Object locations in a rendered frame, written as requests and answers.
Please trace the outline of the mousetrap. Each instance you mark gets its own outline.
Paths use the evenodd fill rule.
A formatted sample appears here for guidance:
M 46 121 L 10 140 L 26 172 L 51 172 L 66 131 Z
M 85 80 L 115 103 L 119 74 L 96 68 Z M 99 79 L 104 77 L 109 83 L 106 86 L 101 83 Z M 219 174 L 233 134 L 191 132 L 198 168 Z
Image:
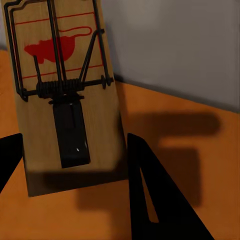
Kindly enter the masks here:
M 101 0 L 1 0 L 28 198 L 129 179 Z

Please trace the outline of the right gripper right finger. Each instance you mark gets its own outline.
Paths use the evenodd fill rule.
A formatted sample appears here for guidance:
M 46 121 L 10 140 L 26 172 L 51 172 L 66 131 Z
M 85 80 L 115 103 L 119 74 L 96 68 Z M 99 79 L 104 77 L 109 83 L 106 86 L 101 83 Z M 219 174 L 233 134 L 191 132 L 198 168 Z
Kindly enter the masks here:
M 215 240 L 148 143 L 127 135 L 132 240 Z M 148 216 L 142 170 L 159 223 Z

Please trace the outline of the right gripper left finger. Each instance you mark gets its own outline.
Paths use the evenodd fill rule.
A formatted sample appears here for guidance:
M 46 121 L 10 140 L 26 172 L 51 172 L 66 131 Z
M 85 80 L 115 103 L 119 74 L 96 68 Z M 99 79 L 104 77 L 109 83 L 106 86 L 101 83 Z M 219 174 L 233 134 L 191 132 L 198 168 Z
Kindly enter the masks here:
M 22 133 L 0 138 L 0 193 L 23 158 L 22 146 Z

